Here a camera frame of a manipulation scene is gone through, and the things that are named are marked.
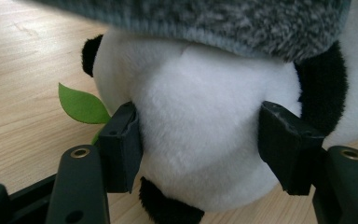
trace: green leaf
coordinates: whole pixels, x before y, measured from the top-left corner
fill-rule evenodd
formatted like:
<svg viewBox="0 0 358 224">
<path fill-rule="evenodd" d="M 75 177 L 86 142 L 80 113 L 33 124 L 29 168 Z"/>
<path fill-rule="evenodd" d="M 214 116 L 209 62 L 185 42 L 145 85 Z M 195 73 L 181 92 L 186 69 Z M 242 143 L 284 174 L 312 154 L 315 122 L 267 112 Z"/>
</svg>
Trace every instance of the green leaf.
<svg viewBox="0 0 358 224">
<path fill-rule="evenodd" d="M 63 110 L 72 119 L 88 124 L 107 123 L 110 116 L 96 96 L 76 91 L 59 84 L 59 97 Z"/>
</svg>

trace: wooden floor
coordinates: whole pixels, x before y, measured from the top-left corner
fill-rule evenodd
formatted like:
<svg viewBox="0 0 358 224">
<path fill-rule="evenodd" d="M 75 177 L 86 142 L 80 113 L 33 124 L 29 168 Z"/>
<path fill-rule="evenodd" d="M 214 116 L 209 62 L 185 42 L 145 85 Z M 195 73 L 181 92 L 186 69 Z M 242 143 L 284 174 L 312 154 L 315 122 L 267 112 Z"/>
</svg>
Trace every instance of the wooden floor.
<svg viewBox="0 0 358 224">
<path fill-rule="evenodd" d="M 97 94 L 81 69 L 87 38 L 105 26 L 41 6 L 0 0 L 0 183 L 9 193 L 57 171 L 61 154 L 88 144 L 99 125 L 70 119 L 58 83 Z M 352 146 L 358 148 L 358 141 Z M 113 223 L 151 223 L 137 191 L 109 195 Z M 243 208 L 206 214 L 202 223 L 316 223 L 311 197 L 290 197 L 277 186 Z"/>
</svg>

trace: black fur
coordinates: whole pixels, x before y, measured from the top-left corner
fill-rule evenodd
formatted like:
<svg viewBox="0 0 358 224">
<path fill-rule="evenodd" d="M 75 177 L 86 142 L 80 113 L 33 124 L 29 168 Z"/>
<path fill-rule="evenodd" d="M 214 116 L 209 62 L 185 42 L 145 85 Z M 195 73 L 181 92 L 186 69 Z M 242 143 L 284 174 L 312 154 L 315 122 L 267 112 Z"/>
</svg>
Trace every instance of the black fur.
<svg viewBox="0 0 358 224">
<path fill-rule="evenodd" d="M 98 35 L 93 39 L 88 39 L 82 50 L 83 71 L 93 77 L 92 68 L 94 67 L 95 56 L 100 47 L 103 35 Z"/>
<path fill-rule="evenodd" d="M 198 208 L 166 198 L 162 192 L 144 177 L 139 190 L 142 206 L 157 224 L 196 224 L 200 223 L 204 212 Z"/>
<path fill-rule="evenodd" d="M 327 52 L 296 63 L 301 118 L 325 135 L 335 130 L 348 90 L 345 62 L 336 42 Z"/>
</svg>

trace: gray fuzzy fabric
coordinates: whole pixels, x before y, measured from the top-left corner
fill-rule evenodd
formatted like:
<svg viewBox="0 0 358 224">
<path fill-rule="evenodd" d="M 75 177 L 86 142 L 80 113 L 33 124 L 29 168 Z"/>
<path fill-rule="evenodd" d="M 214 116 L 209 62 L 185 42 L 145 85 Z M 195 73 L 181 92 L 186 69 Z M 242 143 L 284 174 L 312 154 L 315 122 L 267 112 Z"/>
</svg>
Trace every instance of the gray fuzzy fabric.
<svg viewBox="0 0 358 224">
<path fill-rule="evenodd" d="M 351 0 L 32 0 L 133 32 L 246 57 L 306 59 L 336 40 Z"/>
</svg>

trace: panda's leg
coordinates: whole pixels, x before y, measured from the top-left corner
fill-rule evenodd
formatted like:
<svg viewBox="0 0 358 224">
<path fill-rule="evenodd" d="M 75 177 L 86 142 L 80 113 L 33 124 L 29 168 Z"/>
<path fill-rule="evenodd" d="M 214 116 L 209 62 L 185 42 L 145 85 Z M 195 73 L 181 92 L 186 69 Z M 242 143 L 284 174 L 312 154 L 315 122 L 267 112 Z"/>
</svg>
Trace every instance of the panda's leg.
<svg viewBox="0 0 358 224">
<path fill-rule="evenodd" d="M 83 71 L 91 77 L 93 77 L 92 69 L 94 67 L 95 56 L 97 55 L 102 39 L 103 35 L 98 35 L 93 39 L 88 39 L 81 52 Z"/>
<path fill-rule="evenodd" d="M 157 224 L 196 224 L 200 223 L 205 214 L 198 208 L 166 198 L 144 177 L 141 178 L 139 198 L 150 218 Z"/>
</svg>

